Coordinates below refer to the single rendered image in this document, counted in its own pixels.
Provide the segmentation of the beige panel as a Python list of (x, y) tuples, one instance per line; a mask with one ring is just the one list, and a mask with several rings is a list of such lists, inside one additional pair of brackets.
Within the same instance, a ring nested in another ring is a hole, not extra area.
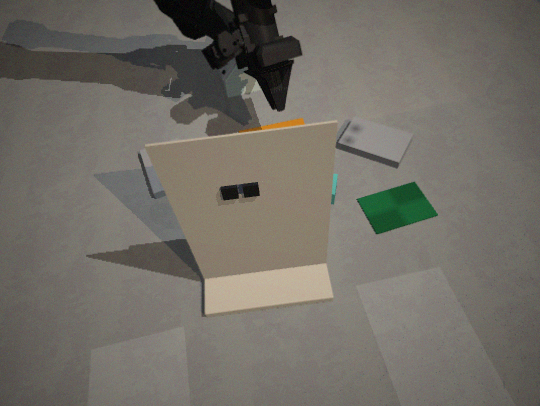
[(337, 121), (145, 145), (205, 279), (209, 317), (333, 301)]

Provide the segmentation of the green flat square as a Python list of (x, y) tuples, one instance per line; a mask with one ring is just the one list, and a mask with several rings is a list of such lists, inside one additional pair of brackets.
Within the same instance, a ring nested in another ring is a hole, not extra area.
[(377, 234), (438, 216), (415, 182), (357, 201)]

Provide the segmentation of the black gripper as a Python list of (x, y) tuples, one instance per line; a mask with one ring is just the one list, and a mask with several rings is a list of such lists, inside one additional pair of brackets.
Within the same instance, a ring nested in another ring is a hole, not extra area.
[(302, 56), (300, 42), (293, 36), (279, 36), (274, 14), (276, 5), (271, 0), (261, 0), (233, 9), (233, 23), (244, 25), (251, 44), (246, 45), (242, 55), (237, 56), (238, 69), (244, 71), (259, 83), (272, 110), (285, 110), (293, 59)]

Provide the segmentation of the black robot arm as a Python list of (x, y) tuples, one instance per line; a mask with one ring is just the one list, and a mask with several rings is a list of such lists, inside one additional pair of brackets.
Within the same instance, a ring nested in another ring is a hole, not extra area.
[(196, 40), (208, 36), (213, 43), (202, 49), (212, 70), (221, 69), (237, 56), (252, 54), (244, 25), (234, 13), (216, 0), (154, 0), (161, 12), (173, 20), (183, 36)]

